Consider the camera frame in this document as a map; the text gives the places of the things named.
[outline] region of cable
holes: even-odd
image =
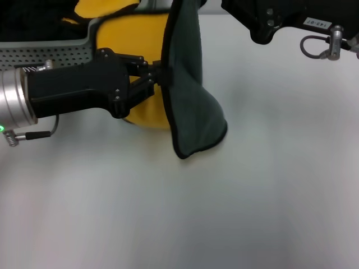
[[[308,53],[305,50],[304,42],[307,41],[308,39],[318,39],[318,40],[326,41],[326,38],[324,38],[322,36],[309,35],[309,36],[306,36],[305,38],[303,38],[301,41],[301,51],[306,57],[311,58],[311,59],[322,59],[323,53],[321,53],[319,55],[313,55],[313,54]]]
[[[56,115],[55,125],[54,125],[54,127],[52,128],[51,131],[27,132],[27,133],[24,133],[24,134],[19,134],[17,136],[17,139],[18,140],[34,140],[34,139],[50,137],[56,132],[59,120],[60,120],[59,115]]]
[[[56,132],[57,127],[58,127],[58,122],[59,122],[59,120],[60,120],[60,116],[59,116],[59,115],[56,115],[56,120],[55,120],[54,128],[52,128],[52,130],[51,130],[51,132],[50,132],[51,135],[53,135],[53,134]]]

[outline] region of label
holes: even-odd
[[[321,28],[321,29],[325,29],[325,30],[329,29],[329,27],[332,25],[331,22],[321,21],[321,20],[317,20],[315,18],[307,18],[303,24]]]

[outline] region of perforated metal plate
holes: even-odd
[[[16,67],[33,67],[52,60],[54,67],[73,66],[92,60],[91,28],[98,20],[89,23],[88,36],[80,40],[6,42],[0,43],[0,71]]]

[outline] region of screw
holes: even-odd
[[[267,21],[267,24],[268,24],[269,26],[274,26],[274,21],[273,21],[273,20],[268,20],[268,21]]]

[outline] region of gray cable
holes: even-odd
[[[51,135],[53,135],[56,132],[59,120],[60,120],[59,115],[56,115],[55,125],[54,125],[54,128],[52,128],[52,130],[51,130]]]
[[[301,51],[306,57],[311,58],[311,59],[323,59],[323,56],[324,56],[323,53],[321,53],[319,55],[313,55],[305,50],[304,42],[307,41],[308,39],[318,39],[318,40],[326,41],[326,38],[324,38],[322,36],[309,35],[309,36],[306,36],[305,38],[303,38],[301,41]]]

